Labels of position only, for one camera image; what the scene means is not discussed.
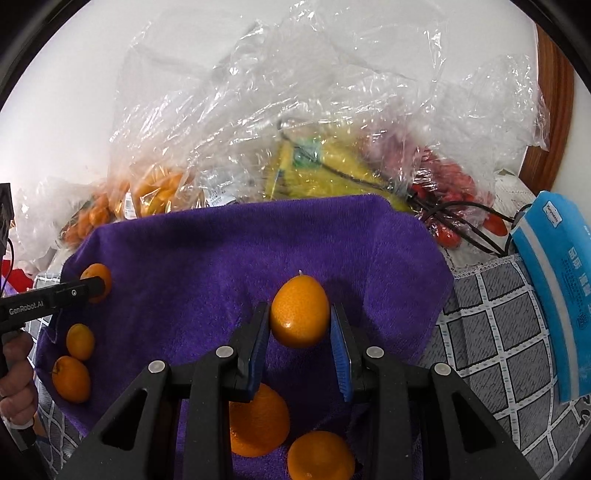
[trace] gray checkered fabric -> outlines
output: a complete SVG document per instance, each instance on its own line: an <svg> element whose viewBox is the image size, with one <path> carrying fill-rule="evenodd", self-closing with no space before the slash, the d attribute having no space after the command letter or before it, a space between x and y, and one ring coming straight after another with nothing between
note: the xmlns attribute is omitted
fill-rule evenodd
<svg viewBox="0 0 591 480"><path fill-rule="evenodd" d="M451 365L513 438L542 480L558 480L591 433L591 398L558 402L548 329L519 255L455 273L454 292L441 313L420 364ZM37 277L35 287L59 281ZM49 317L29 322L36 340ZM31 353L34 359L35 348ZM52 473L63 467L81 437L37 380L39 440Z"/></svg>

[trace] brown wooden frame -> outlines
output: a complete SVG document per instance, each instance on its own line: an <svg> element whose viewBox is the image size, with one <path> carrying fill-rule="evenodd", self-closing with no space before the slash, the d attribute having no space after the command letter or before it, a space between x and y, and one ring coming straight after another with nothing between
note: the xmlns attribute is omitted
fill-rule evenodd
<svg viewBox="0 0 591 480"><path fill-rule="evenodd" d="M535 194L550 190L569 138L573 114L574 70L564 54L538 26L538 82L550 111L550 151L530 147L519 172Z"/></svg>

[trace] purple towel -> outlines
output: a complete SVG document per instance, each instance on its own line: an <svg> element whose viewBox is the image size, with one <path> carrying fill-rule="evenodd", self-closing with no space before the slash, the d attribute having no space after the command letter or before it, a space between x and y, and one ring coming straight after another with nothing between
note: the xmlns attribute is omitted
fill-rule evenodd
<svg viewBox="0 0 591 480"><path fill-rule="evenodd" d="M453 282L426 228L378 196L231 205L104 226L66 262L62 280L96 262L111 269L109 297L55 315L37 347L38 375L82 434L152 360L180 365L223 345L299 270L405 362L422 353ZM57 395L50 374L77 322L96 336L86 363L92 397L78 406ZM313 429L345 436L350 420L328 338L292 350L271 336L263 382L286 400L291 432L266 457L234 456L236 477L288 479L296 438Z"/></svg>

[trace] finger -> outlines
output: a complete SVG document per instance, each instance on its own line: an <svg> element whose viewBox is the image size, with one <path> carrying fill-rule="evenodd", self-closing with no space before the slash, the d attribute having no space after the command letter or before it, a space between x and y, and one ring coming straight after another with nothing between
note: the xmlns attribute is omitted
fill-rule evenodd
<svg viewBox="0 0 591 480"><path fill-rule="evenodd" d="M6 377L0 378L0 395L10 397L20 392L33 379L33 367L29 360L17 362L8 371Z"/></svg>
<svg viewBox="0 0 591 480"><path fill-rule="evenodd" d="M0 401L0 414L11 419L35 402L35 385L29 383L20 392Z"/></svg>
<svg viewBox="0 0 591 480"><path fill-rule="evenodd" d="M2 351L8 362L19 362L27 358L33 348L33 337L27 332L23 332L10 340Z"/></svg>
<svg viewBox="0 0 591 480"><path fill-rule="evenodd" d="M29 405L25 410L18 413L14 417L12 417L10 419L10 421L11 421L11 423L14 423L15 425L24 425L25 423L27 423L29 420L31 420L33 418L36 411L37 411L36 406Z"/></svg>

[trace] silver screw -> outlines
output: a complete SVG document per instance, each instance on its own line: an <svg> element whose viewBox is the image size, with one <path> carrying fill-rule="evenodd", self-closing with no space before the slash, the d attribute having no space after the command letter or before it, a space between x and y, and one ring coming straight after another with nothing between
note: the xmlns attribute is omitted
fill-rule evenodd
<svg viewBox="0 0 591 480"><path fill-rule="evenodd" d="M234 349L228 345L221 346L216 350L216 355L219 358L228 358L229 356L232 356L233 353Z"/></svg>
<svg viewBox="0 0 591 480"><path fill-rule="evenodd" d="M446 377L452 373L452 368L448 364L437 364L435 365L435 373Z"/></svg>
<svg viewBox="0 0 591 480"><path fill-rule="evenodd" d="M378 346L369 347L365 353L367 353L371 358L382 358L384 356L384 351Z"/></svg>
<svg viewBox="0 0 591 480"><path fill-rule="evenodd" d="M164 368L166 368L166 364L162 360L154 360L148 365L151 374L159 374Z"/></svg>

